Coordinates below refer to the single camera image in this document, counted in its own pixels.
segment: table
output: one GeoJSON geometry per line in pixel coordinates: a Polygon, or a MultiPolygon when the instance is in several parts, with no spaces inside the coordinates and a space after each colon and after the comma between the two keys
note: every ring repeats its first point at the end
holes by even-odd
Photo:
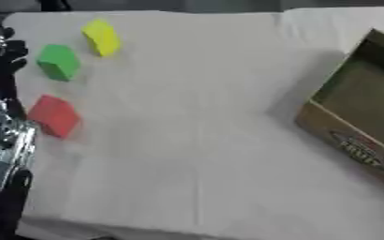
{"type": "Polygon", "coordinates": [[[31,50],[17,74],[24,105],[52,94],[83,118],[67,141],[39,139],[20,233],[384,239],[384,186],[292,122],[369,28],[384,31],[384,7],[17,13],[6,25],[31,50]],[[91,53],[80,29],[95,17],[122,35],[121,52],[91,53]],[[76,80],[40,72],[48,43],[78,54],[76,80]]]}

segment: foam block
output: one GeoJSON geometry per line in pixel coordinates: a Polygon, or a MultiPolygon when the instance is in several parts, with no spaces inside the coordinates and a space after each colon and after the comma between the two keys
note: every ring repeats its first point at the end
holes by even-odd
{"type": "Polygon", "coordinates": [[[68,102],[48,95],[43,95],[37,101],[28,118],[38,122],[45,133],[60,139],[65,139],[80,121],[68,102]]]}
{"type": "Polygon", "coordinates": [[[82,28],[82,33],[100,56],[111,55],[122,47],[121,39],[104,20],[96,19],[87,23],[82,28]]]}
{"type": "Polygon", "coordinates": [[[65,45],[46,45],[37,64],[45,74],[54,80],[69,82],[80,68],[80,60],[76,54],[65,45]]]}

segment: red block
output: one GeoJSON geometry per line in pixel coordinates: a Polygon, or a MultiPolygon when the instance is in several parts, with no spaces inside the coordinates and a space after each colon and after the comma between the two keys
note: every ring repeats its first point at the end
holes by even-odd
{"type": "Polygon", "coordinates": [[[60,139],[66,138],[80,121],[68,102],[48,95],[43,95],[37,101],[28,113],[28,118],[38,122],[45,133],[60,139]]]}

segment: open box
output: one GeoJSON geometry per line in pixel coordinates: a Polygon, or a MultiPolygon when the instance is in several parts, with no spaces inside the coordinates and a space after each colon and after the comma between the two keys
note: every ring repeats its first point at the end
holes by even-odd
{"type": "Polygon", "coordinates": [[[296,122],[384,181],[384,34],[372,30],[296,122]]]}

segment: box label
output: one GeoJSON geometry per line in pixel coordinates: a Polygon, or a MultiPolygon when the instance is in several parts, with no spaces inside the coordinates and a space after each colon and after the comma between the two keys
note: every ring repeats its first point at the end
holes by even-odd
{"type": "Polygon", "coordinates": [[[367,140],[358,139],[338,131],[332,130],[330,133],[332,138],[338,143],[339,147],[351,158],[361,164],[384,171],[384,157],[380,156],[369,146],[369,144],[374,143],[369,143],[367,140]]]}

